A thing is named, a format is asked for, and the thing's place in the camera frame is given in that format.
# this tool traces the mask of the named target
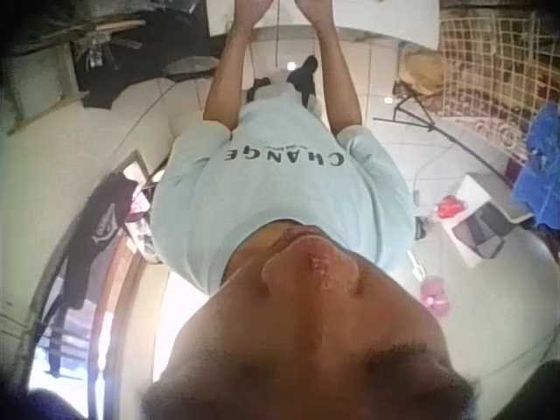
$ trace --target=person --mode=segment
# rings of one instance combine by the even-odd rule
[[[386,274],[412,242],[411,198],[362,126],[332,0],[296,0],[318,36],[331,131],[290,83],[242,106],[243,58],[271,3],[235,1],[203,121],[157,187],[158,252],[211,297],[146,392],[146,416],[470,418],[473,387],[438,322]]]

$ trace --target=blue towel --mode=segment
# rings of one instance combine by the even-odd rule
[[[560,229],[560,121],[558,105],[548,102],[535,116],[527,133],[530,157],[512,191],[539,225]]]

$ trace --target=t-shirt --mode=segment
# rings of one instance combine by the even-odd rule
[[[382,270],[406,256],[414,230],[403,176],[365,127],[335,138],[281,96],[244,106],[233,133],[201,121],[176,140],[151,215],[173,271],[214,294],[243,241],[285,220],[321,228]]]

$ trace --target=metal grid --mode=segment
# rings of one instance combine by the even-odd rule
[[[442,16],[441,115],[523,163],[533,116],[560,97],[560,49],[536,14],[502,15],[485,10]]]

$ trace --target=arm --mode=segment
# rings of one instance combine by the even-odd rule
[[[261,20],[272,0],[235,0],[234,24],[213,77],[206,100],[204,119],[237,127],[242,105],[242,76],[245,50],[253,26]]]
[[[334,26],[333,0],[296,0],[296,3],[318,35],[326,114],[336,136],[346,127],[361,125],[362,120],[358,95]]]

